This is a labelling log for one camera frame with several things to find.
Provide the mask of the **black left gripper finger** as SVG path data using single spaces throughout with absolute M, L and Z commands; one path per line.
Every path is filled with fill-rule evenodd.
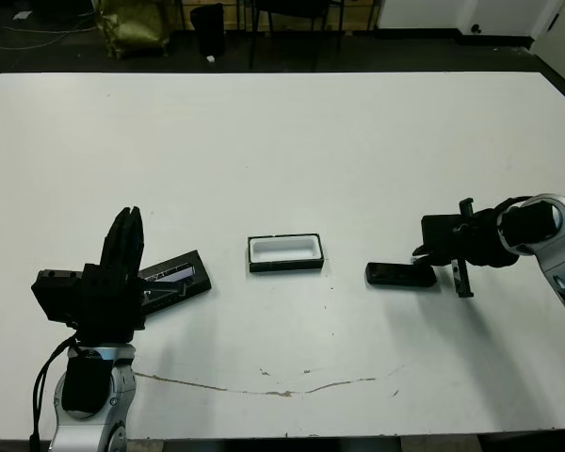
M 131 273 L 128 238 L 131 227 L 131 208 L 124 207 L 115 217 L 105 237 L 101 254 L 103 283 L 120 283 Z
M 130 226 L 130 275 L 136 277 L 144 250 L 144 233 L 140 209 L 134 206 L 131 211 Z

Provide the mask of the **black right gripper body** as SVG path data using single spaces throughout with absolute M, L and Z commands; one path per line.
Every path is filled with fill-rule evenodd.
M 513 265 L 517 256 L 502 244 L 497 220 L 500 215 L 516 204 L 517 200 L 505 200 L 494 208 L 475 212 L 473 200 L 459 202 L 458 221 L 451 228 L 453 240 L 452 270 L 455 290 L 460 298 L 472 298 L 467 265 L 503 267 Z

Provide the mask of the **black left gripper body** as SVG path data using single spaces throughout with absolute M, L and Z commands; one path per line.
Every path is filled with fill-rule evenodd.
M 50 321 L 76 331 L 81 342 L 130 342 L 144 329 L 149 292 L 165 298 L 184 294 L 182 282 L 149 282 L 130 274 L 121 282 L 102 282 L 101 266 L 81 271 L 44 269 L 37 276 L 37 301 Z

